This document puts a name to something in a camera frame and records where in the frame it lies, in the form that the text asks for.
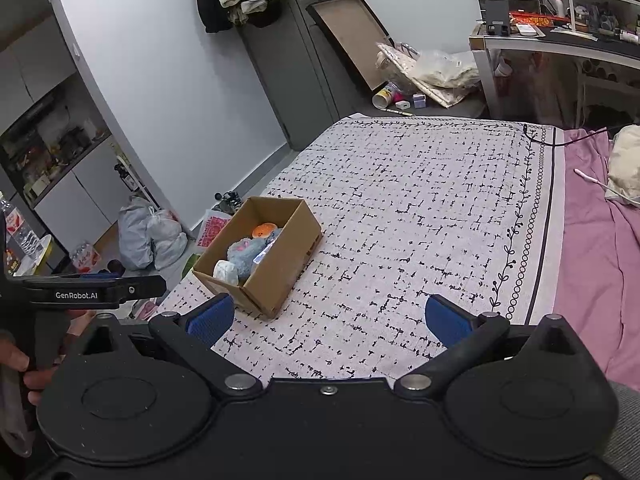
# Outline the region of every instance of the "cardboard box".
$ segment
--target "cardboard box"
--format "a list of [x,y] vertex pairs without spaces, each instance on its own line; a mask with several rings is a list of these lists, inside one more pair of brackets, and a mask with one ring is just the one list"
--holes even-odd
[[[226,250],[255,227],[271,222],[283,228],[244,285],[229,285],[212,277]],[[276,317],[294,283],[318,246],[322,230],[304,200],[252,196],[209,245],[193,266],[193,273],[213,293],[226,292],[241,308]]]

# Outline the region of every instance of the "bed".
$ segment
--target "bed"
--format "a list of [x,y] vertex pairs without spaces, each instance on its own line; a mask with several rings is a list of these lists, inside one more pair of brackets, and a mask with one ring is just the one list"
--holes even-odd
[[[581,134],[527,129],[543,142]],[[637,388],[637,330],[625,324],[623,334],[622,322],[633,317],[640,286],[625,279],[640,263],[640,218],[572,172],[605,171],[603,135],[565,150],[527,139],[521,123],[339,121],[264,192],[306,200],[322,225],[321,245],[275,320],[237,310],[213,349],[265,383],[393,381],[443,350],[424,323],[428,295],[441,294],[518,324],[555,309],[612,378]],[[208,297],[189,274],[159,311],[184,313]]]

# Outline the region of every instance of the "gray door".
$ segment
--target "gray door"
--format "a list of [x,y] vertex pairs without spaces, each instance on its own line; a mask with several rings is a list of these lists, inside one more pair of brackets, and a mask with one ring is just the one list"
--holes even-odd
[[240,34],[290,146],[303,150],[355,110],[355,86],[306,7],[285,0],[280,19]]

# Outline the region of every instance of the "blue gripper pad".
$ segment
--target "blue gripper pad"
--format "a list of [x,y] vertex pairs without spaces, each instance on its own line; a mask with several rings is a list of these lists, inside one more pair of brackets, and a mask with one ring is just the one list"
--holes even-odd
[[234,322],[234,300],[228,294],[219,294],[186,317],[187,334],[211,348]]
[[428,329],[446,348],[471,334],[473,319],[475,316],[437,294],[430,296],[424,307]]

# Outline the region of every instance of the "black floral border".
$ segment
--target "black floral border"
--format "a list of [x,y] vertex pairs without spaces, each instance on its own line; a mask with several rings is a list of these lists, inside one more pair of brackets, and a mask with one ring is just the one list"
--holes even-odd
[[[542,141],[546,139],[546,128],[542,128]],[[538,177],[536,179],[536,191],[533,207],[531,209],[531,213],[529,215],[529,222],[527,223],[527,231],[525,237],[525,243],[522,250],[522,256],[520,258],[520,267],[518,269],[517,279],[513,286],[513,293],[511,294],[511,299],[509,302],[509,306],[507,307],[507,314],[505,314],[506,319],[512,319],[513,313],[515,312],[515,306],[518,303],[518,298],[520,297],[520,290],[522,287],[522,283],[524,282],[524,276],[527,271],[527,263],[529,261],[529,253],[531,249],[531,241],[533,238],[533,230],[536,223],[536,217],[538,216],[538,211],[540,208],[540,198],[542,196],[542,183],[544,179],[544,171],[545,171],[545,150],[542,146],[539,147],[540,160],[538,165]],[[531,168],[531,161],[533,156],[535,155],[535,150],[533,149],[532,142],[529,141],[527,145],[527,155],[524,159],[525,172],[524,175],[520,177],[519,181],[519,194],[520,197],[515,204],[515,219],[513,225],[507,228],[507,239],[509,240],[509,245],[504,245],[503,249],[506,253],[504,267],[501,272],[498,272],[497,279],[493,281],[493,286],[491,288],[493,296],[489,297],[489,304],[491,305],[491,311],[495,312],[495,309],[501,306],[502,302],[498,299],[500,295],[500,290],[502,288],[502,284],[509,279],[508,269],[513,269],[513,266],[517,263],[517,260],[512,259],[515,254],[515,250],[513,249],[513,239],[515,236],[520,234],[520,229],[524,226],[522,222],[522,218],[524,215],[522,214],[522,208],[531,198],[529,190],[527,189],[527,183],[531,180],[531,174],[533,170]]]

